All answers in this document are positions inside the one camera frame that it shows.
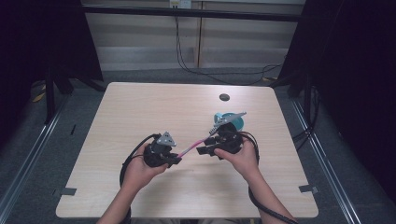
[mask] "black curtain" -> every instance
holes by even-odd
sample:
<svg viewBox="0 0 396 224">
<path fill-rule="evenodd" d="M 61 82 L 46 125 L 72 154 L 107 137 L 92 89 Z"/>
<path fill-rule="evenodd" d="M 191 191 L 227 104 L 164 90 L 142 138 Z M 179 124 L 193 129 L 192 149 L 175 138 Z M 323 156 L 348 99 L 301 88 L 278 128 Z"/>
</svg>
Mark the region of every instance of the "black curtain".
<svg viewBox="0 0 396 224">
<path fill-rule="evenodd" d="M 396 2 L 307 0 L 280 78 L 318 87 L 351 149 L 396 202 Z"/>
<path fill-rule="evenodd" d="M 85 14 L 61 10 L 59 6 L 81 6 L 81 3 L 78 0 L 0 2 L 0 146 L 17 125 L 32 83 L 44 80 L 50 66 L 56 68 L 58 76 L 78 74 L 103 80 Z"/>
</svg>

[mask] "teal object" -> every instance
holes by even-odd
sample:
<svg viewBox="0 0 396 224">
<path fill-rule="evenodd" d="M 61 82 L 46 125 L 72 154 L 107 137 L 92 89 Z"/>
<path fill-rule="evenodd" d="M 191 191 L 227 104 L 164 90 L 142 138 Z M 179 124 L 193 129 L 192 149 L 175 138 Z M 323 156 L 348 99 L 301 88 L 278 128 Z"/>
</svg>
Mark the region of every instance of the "teal object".
<svg viewBox="0 0 396 224">
<path fill-rule="evenodd" d="M 234 113 L 225 113 L 225 114 L 216 113 L 216 115 L 214 117 L 215 123 L 218 122 L 218 119 L 225 118 L 225 117 L 231 116 L 231 115 L 234 115 Z M 244 128 L 244 124 L 245 124 L 245 122 L 242 118 L 235 119 L 235 120 L 231 121 L 231 123 L 233 124 L 233 126 L 235 126 L 235 128 L 238 132 L 242 131 L 242 129 Z"/>
</svg>

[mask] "table surface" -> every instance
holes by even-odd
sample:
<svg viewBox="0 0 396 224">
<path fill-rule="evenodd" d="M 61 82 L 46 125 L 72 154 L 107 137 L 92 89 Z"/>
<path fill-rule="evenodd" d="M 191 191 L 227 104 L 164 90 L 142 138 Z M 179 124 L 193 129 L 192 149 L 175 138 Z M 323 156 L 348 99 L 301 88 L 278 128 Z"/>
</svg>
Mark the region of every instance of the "table surface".
<svg viewBox="0 0 396 224">
<path fill-rule="evenodd" d="M 229 101 L 220 100 L 223 93 Z M 308 183 L 273 89 L 153 83 L 108 85 L 66 185 L 76 194 L 62 196 L 57 216 L 100 217 L 120 189 L 122 163 L 147 136 L 169 132 L 179 153 L 208 135 L 216 113 L 243 111 L 244 131 L 257 139 L 260 170 L 276 196 L 295 217 L 315 217 L 312 193 L 299 190 Z M 196 149 L 156 176 L 131 208 L 132 217 L 259 217 L 231 164 Z"/>
</svg>

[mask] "hand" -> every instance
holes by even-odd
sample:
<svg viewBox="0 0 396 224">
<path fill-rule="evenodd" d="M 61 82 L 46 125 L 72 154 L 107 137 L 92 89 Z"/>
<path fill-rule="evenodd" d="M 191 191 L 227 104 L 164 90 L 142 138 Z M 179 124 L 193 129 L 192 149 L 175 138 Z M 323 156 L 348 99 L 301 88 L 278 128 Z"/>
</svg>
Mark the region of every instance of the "hand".
<svg viewBox="0 0 396 224">
<path fill-rule="evenodd" d="M 163 173 L 168 167 L 167 163 L 159 167 L 149 167 L 145 163 L 143 159 L 143 152 L 145 151 L 145 147 L 147 145 L 148 144 L 144 144 L 134 154 L 137 157 L 131 160 L 126 169 L 124 180 L 121 186 L 122 188 L 127 187 L 140 190 L 145 187 L 154 176 Z"/>
<path fill-rule="evenodd" d="M 245 137 L 242 140 L 243 146 L 239 152 L 232 154 L 220 148 L 216 148 L 215 154 L 229 161 L 233 165 L 233 168 L 241 174 L 242 177 L 247 179 L 249 175 L 255 175 L 256 172 L 260 172 L 260 170 L 253 144 Z"/>
</svg>

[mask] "metal rail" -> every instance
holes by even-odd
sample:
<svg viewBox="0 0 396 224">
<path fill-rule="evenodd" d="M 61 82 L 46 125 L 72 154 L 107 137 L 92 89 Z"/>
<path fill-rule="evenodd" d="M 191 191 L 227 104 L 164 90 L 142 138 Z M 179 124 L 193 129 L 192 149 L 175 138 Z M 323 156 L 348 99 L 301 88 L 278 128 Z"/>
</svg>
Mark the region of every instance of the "metal rail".
<svg viewBox="0 0 396 224">
<path fill-rule="evenodd" d="M 167 8 L 167 7 L 119 7 L 105 5 L 85 4 L 82 6 L 72 5 L 28 5 L 29 9 L 35 10 L 58 10 L 76 13 L 103 13 L 103 14 L 122 14 L 122 15 L 146 15 L 146 16 L 172 16 L 172 17 L 194 17 L 194 18 L 217 18 L 235 19 L 250 21 L 324 21 L 329 19 L 327 16 L 313 17 L 296 14 L 274 14 L 258 12 L 240 11 L 221 11 L 206 9 L 186 9 L 186 8 Z"/>
<path fill-rule="evenodd" d="M 292 103 L 297 113 L 299 121 L 303 125 L 303 128 L 306 129 L 308 125 L 304 118 L 303 108 L 301 107 L 300 103 L 297 102 L 296 100 L 293 100 Z M 346 216 L 347 222 L 351 224 L 355 224 L 355 223 L 360 224 L 361 220 L 359 219 L 358 213 L 356 212 L 353 203 L 349 200 L 349 197 L 347 196 L 347 192 L 345 191 L 344 187 L 341 185 L 341 182 L 338 179 L 338 176 L 335 173 L 334 169 L 332 168 L 332 164 L 327 158 L 326 153 L 324 152 L 324 149 L 321 146 L 318 137 L 316 136 L 315 133 L 311 133 L 311 136 L 309 137 L 309 141 L 318 158 L 319 164 L 324 174 L 326 175 L 326 178 L 330 186 L 332 187 L 334 196 L 338 204 L 340 205 L 341 210 Z"/>
<path fill-rule="evenodd" d="M 29 174 L 32 173 L 32 170 L 35 167 L 35 164 L 37 163 L 37 160 L 39 156 L 41 155 L 41 152 L 43 151 L 43 148 L 47 144 L 50 135 L 52 134 L 53 129 L 55 128 L 61 111 L 64 109 L 64 106 L 66 105 L 68 101 L 69 95 L 66 95 L 64 99 L 62 100 L 59 109 L 57 112 L 54 114 L 52 120 L 44 126 L 42 129 L 40 135 L 38 136 L 37 140 L 35 141 L 35 144 L 33 147 L 30 149 L 30 153 L 27 156 L 26 160 L 24 161 L 23 165 L 21 166 L 21 169 L 18 171 L 17 175 L 13 179 L 11 185 L 8 187 L 6 193 L 0 200 L 0 224 L 4 224 L 7 221 L 7 218 L 9 214 L 11 213 L 11 210 L 18 200 L 18 197 L 21 194 L 21 191 L 23 189 L 24 184 L 26 183 L 27 178 L 29 177 Z"/>
</svg>

